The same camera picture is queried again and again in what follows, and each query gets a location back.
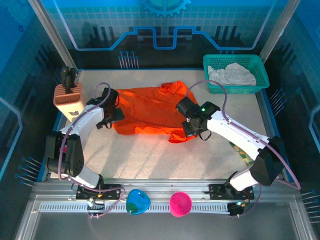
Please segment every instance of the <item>glass panel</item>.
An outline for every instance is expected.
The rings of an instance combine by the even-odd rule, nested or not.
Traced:
[[[286,3],[43,1],[80,69],[202,68],[205,54],[259,54]]]
[[[58,113],[53,92],[62,60],[26,0],[0,1],[0,33],[0,239],[11,240]]]
[[[320,192],[319,12],[319,1],[301,1],[265,64],[270,80],[267,94],[291,168],[302,183],[301,192],[315,189],[317,194]]]

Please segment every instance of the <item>plastic bowl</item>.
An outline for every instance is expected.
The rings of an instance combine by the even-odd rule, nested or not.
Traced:
[[[192,208],[192,199],[185,192],[179,191],[170,198],[170,212],[173,216],[180,218],[187,215]]]

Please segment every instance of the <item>speckled table surface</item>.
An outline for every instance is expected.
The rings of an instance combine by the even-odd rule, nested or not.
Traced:
[[[92,98],[97,84],[114,89],[157,87],[181,80],[191,86],[204,79],[203,70],[84,70],[79,81]],[[222,106],[223,94],[210,94],[206,84],[192,89],[201,105],[210,101]],[[254,94],[229,94],[226,112],[252,130],[266,134]],[[114,129],[93,129],[84,147],[85,164],[105,178],[225,179],[246,165],[229,142],[212,133],[185,143],[168,142],[167,135],[120,135]]]

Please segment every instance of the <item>tan container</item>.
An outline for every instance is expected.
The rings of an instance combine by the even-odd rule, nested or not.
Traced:
[[[72,122],[85,109],[88,98],[85,96],[81,82],[70,88],[73,93],[66,94],[66,89],[59,84],[54,89],[53,104]]]

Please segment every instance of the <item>black bracket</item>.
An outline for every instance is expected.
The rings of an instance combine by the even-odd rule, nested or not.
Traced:
[[[112,188],[119,188],[121,187],[120,184],[103,184],[101,185],[101,190],[112,189]],[[120,190],[113,190],[107,192],[101,192],[100,197],[98,192],[89,190],[82,186],[78,186],[75,199],[76,200],[88,200],[89,198],[95,198],[96,200],[118,200],[121,195]]]
[[[210,200],[246,200],[248,197],[250,201],[255,199],[252,186],[247,187],[243,191],[235,193],[233,196],[226,194],[226,186],[224,184],[209,184],[209,191],[206,194],[210,195]]]

